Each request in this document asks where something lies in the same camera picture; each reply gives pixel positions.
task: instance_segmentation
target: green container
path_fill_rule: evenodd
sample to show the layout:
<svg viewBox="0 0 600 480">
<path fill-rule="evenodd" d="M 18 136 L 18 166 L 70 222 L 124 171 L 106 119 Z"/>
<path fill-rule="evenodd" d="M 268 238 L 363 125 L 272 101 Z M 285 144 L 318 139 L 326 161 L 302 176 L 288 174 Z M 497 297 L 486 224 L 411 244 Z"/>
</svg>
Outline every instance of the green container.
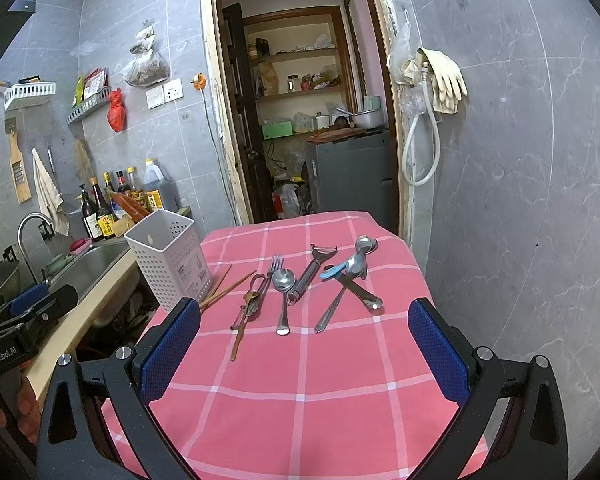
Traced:
<svg viewBox="0 0 600 480">
<path fill-rule="evenodd" d="M 294 130 L 291 126 L 291 121 L 262 125 L 262 137 L 265 140 L 276 139 L 277 137 L 288 137 L 293 134 Z"/>
</svg>

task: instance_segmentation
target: kitchen sink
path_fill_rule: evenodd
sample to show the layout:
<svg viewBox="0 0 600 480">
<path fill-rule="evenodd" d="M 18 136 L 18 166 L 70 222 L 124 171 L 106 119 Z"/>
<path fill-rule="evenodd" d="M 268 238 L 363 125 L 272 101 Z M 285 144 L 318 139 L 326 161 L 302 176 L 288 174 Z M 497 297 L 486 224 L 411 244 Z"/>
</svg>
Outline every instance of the kitchen sink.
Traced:
<svg viewBox="0 0 600 480">
<path fill-rule="evenodd" d="M 51 279 L 49 292 L 55 292 L 63 285 L 71 285 L 78 293 L 78 302 L 81 302 L 128 250 L 129 244 L 123 238 L 93 244 Z M 136 267 L 124 282 L 118 283 L 119 291 L 93 323 L 96 328 L 110 323 L 131 297 L 139 281 L 140 271 Z"/>
</svg>

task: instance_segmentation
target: gray marble tile wall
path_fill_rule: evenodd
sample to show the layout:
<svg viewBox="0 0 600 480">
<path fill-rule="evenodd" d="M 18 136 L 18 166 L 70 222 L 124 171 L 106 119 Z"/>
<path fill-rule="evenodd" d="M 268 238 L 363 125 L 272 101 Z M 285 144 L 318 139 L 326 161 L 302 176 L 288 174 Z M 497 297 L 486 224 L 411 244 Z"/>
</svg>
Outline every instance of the gray marble tile wall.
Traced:
<svg viewBox="0 0 600 480">
<path fill-rule="evenodd" d="M 181 77 L 184 88 L 183 99 L 152 110 L 146 89 L 127 85 L 121 72 L 132 59 L 128 49 L 145 20 L 154 26 L 157 49 L 171 65 L 172 78 Z M 234 225 L 214 149 L 214 141 L 220 148 L 221 143 L 210 91 L 205 90 L 205 105 L 203 95 L 189 84 L 197 73 L 208 73 L 200 0 L 84 0 L 80 70 L 88 73 L 96 67 L 109 69 L 112 87 L 122 89 L 127 113 L 126 130 L 119 134 L 107 123 L 106 107 L 84 121 L 98 173 L 137 166 L 142 177 L 144 160 L 151 157 L 174 182 L 180 205 L 191 207 L 201 237 Z"/>
<path fill-rule="evenodd" d="M 427 283 L 472 343 L 551 359 L 573 477 L 600 444 L 600 17 L 588 0 L 411 1 L 394 3 L 469 91 L 440 124 Z"/>
<path fill-rule="evenodd" d="M 32 211 L 38 211 L 38 199 L 33 183 L 31 148 L 37 147 L 48 166 L 46 147 L 54 154 L 59 187 L 66 200 L 66 209 L 78 207 L 75 200 L 78 182 L 74 175 L 74 136 L 83 135 L 81 127 L 70 130 L 64 120 L 71 110 L 75 84 L 78 77 L 78 30 L 83 0 L 38 0 L 36 13 L 25 24 L 0 60 L 0 80 L 12 84 L 19 78 L 40 75 L 44 80 L 56 81 L 56 95 L 45 105 L 4 111 L 0 92 L 0 259 L 2 252 L 16 244 L 20 220 Z M 32 198 L 18 204 L 11 181 L 9 143 L 4 134 L 4 119 L 16 117 L 18 145 L 29 179 Z M 68 250 L 73 238 L 84 236 L 79 217 L 70 217 L 70 236 L 56 235 L 44 243 L 37 229 L 38 222 L 30 222 L 24 231 L 24 243 L 34 269 L 41 269 L 53 256 Z M 30 280 L 22 266 L 23 282 Z"/>
</svg>

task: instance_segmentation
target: bottle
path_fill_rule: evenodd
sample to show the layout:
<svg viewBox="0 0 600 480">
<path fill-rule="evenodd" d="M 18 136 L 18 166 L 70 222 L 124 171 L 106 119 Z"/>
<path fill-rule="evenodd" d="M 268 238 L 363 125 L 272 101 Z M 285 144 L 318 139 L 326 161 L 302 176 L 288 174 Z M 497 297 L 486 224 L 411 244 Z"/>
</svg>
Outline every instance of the bottle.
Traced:
<svg viewBox="0 0 600 480">
<path fill-rule="evenodd" d="M 126 213 L 125 210 L 122 209 L 115 200 L 113 200 L 112 193 L 115 193 L 115 190 L 113 189 L 113 184 L 111 183 L 111 176 L 109 171 L 105 171 L 102 174 L 102 178 L 104 179 L 104 194 L 105 198 L 107 199 L 107 203 L 113 211 L 113 214 L 115 215 L 116 219 L 120 220 Z"/>
<path fill-rule="evenodd" d="M 102 179 L 104 180 L 104 197 L 107 199 L 107 202 L 111 203 L 111 193 L 114 192 L 114 189 L 109 171 L 105 171 L 102 174 Z"/>
<path fill-rule="evenodd" d="M 102 240 L 102 230 L 96 219 L 98 208 L 93 203 L 93 200 L 89 198 L 89 193 L 84 189 L 84 184 L 81 184 L 80 188 L 82 189 L 82 193 L 80 194 L 80 198 L 82 199 L 82 222 L 87 231 L 87 236 L 94 242 L 97 242 L 98 240 Z"/>
<path fill-rule="evenodd" d="M 171 183 L 165 179 L 160 168 L 154 164 L 153 159 L 148 158 L 145 163 L 143 187 L 151 210 L 166 209 L 177 213 L 178 206 Z"/>
<path fill-rule="evenodd" d="M 91 179 L 91 185 L 93 186 L 93 194 L 96 197 L 96 207 L 98 208 L 96 220 L 102 230 L 102 235 L 107 239 L 114 238 L 116 235 L 113 232 L 113 222 L 115 222 L 116 219 L 113 216 L 113 211 L 111 211 L 109 204 L 107 204 L 107 201 L 104 200 L 104 197 L 102 196 L 98 179 L 93 177 Z"/>
<path fill-rule="evenodd" d="M 142 191 L 142 185 L 138 180 L 138 176 L 136 175 L 136 167 L 129 166 L 126 168 L 126 173 L 129 177 L 129 186 L 131 188 L 131 198 L 133 198 L 136 202 L 138 202 L 143 208 L 148 209 L 146 205 L 146 196 Z"/>
<path fill-rule="evenodd" d="M 116 177 L 118 178 L 118 193 L 131 196 L 131 186 L 125 181 L 125 172 L 122 170 L 117 171 Z"/>
</svg>

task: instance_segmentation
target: shower hose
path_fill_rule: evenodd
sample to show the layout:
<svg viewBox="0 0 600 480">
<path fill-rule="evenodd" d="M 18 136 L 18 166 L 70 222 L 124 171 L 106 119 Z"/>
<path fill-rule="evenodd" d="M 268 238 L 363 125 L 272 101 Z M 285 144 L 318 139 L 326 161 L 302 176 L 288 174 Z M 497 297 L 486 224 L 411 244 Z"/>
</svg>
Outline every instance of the shower hose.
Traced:
<svg viewBox="0 0 600 480">
<path fill-rule="evenodd" d="M 431 106 L 431 98 L 429 97 L 429 70 L 425 63 L 423 63 L 423 67 L 420 70 L 422 72 L 422 91 L 424 94 L 424 102 L 427 108 L 427 114 L 429 115 L 429 121 L 431 122 L 431 127 L 433 130 L 433 164 L 429 172 L 420 180 L 415 179 L 415 163 L 413 171 L 409 171 L 408 168 L 408 153 L 409 148 L 411 147 L 411 143 L 413 142 L 414 133 L 416 131 L 416 126 L 418 124 L 418 120 L 420 119 L 420 115 L 416 115 L 411 121 L 411 126 L 409 128 L 409 134 L 407 135 L 407 142 L 404 144 L 404 149 L 402 150 L 402 176 L 407 181 L 410 186 L 422 186 L 422 184 L 426 184 L 429 179 L 436 172 L 436 168 L 438 167 L 438 163 L 440 161 L 440 133 L 438 132 L 438 124 L 436 123 L 436 117 L 433 115 L 433 108 Z"/>
</svg>

